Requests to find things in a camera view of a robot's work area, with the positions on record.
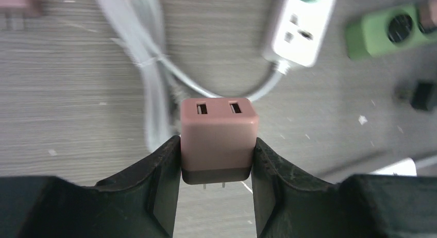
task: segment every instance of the table surface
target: table surface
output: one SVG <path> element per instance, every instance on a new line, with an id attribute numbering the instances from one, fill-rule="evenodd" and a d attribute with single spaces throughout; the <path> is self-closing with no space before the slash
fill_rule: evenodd
<path id="1" fill-rule="evenodd" d="M 436 78 L 437 45 L 356 62 L 346 56 L 350 19 L 411 1 L 419 0 L 339 0 L 316 66 L 288 73 L 254 104 L 259 137 L 314 174 L 378 154 L 436 150 L 436 116 L 392 94 L 404 82 Z M 199 84 L 236 96 L 267 76 L 259 44 L 272 0 L 162 2 L 168 54 Z M 0 31 L 0 175 L 93 185 L 148 154 L 140 75 L 95 0 L 47 0 L 45 11 L 26 31 Z M 250 188 L 250 180 L 206 190 L 182 183 L 174 237 L 255 237 Z"/>

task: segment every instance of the black object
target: black object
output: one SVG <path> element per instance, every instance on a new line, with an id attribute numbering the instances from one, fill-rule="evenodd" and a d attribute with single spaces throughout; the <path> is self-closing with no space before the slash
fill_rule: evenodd
<path id="1" fill-rule="evenodd" d="M 408 14 L 395 16 L 389 23 L 387 36 L 393 43 L 404 41 L 411 34 L 413 19 Z"/>
<path id="2" fill-rule="evenodd" d="M 0 237 L 171 237 L 179 180 L 179 137 L 90 188 L 0 178 Z M 437 235 L 436 178 L 355 175 L 332 185 L 257 139 L 252 183 L 258 237 Z"/>
<path id="3" fill-rule="evenodd" d="M 437 105 L 437 85 L 432 81 L 418 81 L 410 101 L 416 110 L 431 112 Z"/>
<path id="4" fill-rule="evenodd" d="M 423 33 L 425 35 L 429 35 L 429 34 L 437 31 L 437 27 L 427 28 L 427 27 L 424 27 L 422 25 L 422 23 L 418 23 L 418 27 L 419 27 L 419 30 L 421 31 L 421 33 Z"/>

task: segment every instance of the electrical socket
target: electrical socket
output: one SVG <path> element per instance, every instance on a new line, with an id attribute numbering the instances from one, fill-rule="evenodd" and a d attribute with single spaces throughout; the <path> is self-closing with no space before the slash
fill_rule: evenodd
<path id="1" fill-rule="evenodd" d="M 277 0 L 264 37 L 263 57 L 294 67 L 312 67 L 337 0 Z"/>

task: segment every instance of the pink plug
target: pink plug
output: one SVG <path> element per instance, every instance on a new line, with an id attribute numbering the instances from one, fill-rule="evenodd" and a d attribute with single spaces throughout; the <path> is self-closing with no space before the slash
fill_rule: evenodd
<path id="1" fill-rule="evenodd" d="M 419 22 L 424 28 L 437 26 L 437 0 L 428 0 L 419 4 Z"/>
<path id="2" fill-rule="evenodd" d="M 232 182 L 249 177 L 259 117 L 248 99 L 186 99 L 180 116 L 185 183 Z"/>
<path id="3" fill-rule="evenodd" d="M 42 2 L 44 0 L 0 0 L 0 9 L 9 13 L 23 13 L 27 17 L 42 15 Z"/>

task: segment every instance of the pink power adapter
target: pink power adapter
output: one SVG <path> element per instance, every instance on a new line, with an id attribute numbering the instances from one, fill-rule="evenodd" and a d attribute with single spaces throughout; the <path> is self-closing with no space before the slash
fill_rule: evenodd
<path id="1" fill-rule="evenodd" d="M 186 99 L 180 118 L 185 183 L 232 182 L 249 177 L 259 117 L 248 99 Z"/>

